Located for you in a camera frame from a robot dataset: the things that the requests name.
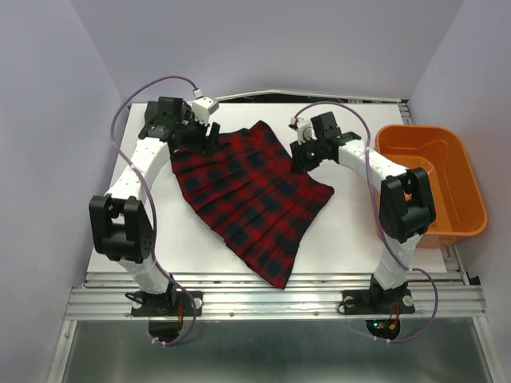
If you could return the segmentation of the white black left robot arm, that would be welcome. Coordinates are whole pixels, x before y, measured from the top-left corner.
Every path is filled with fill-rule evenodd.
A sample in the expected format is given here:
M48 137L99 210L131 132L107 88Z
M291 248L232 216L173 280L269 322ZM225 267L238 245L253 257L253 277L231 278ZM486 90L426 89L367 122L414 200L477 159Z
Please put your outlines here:
M218 149L220 126L210 121L218 108L218 101L209 97L150 101L124 171L104 195L89 202L95 251L124 267L140 291L151 294L150 305L159 314L172 313L178 296L169 274L157 264L156 225L145 204L154 203L152 185L174 152L186 148L210 156Z

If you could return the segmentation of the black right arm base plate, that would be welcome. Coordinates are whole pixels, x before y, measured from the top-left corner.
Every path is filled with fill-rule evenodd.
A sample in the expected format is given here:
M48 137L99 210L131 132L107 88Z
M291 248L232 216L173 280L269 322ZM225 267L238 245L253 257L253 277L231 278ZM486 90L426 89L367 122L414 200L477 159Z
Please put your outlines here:
M337 310L344 315L414 314L414 300L408 289L381 290L371 287L365 290L343 290Z

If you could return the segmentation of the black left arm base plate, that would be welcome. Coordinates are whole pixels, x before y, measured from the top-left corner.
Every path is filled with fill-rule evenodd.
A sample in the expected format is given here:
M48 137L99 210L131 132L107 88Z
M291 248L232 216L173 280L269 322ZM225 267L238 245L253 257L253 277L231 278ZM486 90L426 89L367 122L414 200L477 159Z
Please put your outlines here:
M136 291L126 293L125 297L132 303L130 314L135 318L176 318L180 314L185 317L194 315L192 302L182 290L157 295Z

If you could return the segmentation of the red black plaid skirt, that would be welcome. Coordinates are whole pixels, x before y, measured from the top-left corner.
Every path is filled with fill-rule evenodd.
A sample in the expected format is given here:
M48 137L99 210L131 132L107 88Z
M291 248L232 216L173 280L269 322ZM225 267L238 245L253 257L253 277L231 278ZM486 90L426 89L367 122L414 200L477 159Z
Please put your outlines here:
M261 120L220 135L219 143L213 156L172 155L181 194L251 270L283 289L302 238L335 190L293 173L287 150Z

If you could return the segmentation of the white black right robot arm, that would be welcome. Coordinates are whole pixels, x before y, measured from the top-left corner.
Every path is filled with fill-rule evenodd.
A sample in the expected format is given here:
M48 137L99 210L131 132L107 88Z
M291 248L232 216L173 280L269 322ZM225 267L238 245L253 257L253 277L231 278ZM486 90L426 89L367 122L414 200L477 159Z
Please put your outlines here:
M297 140L291 143L294 173L317 168L332 160L366 179L378 232L384 243L367 292L370 307L385 311L396 302L395 289L403 286L411 256L436 211L427 171L406 168L387 159L354 132L342 132L332 112L309 120L294 116L290 127Z

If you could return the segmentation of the dark grey dotted skirt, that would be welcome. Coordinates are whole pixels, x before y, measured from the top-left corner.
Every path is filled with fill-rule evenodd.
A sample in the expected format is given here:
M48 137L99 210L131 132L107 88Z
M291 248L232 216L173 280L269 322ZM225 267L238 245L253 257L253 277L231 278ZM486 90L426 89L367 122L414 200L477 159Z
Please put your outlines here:
M158 102L149 101L146 106L144 119L145 124L154 124L154 119L158 114Z

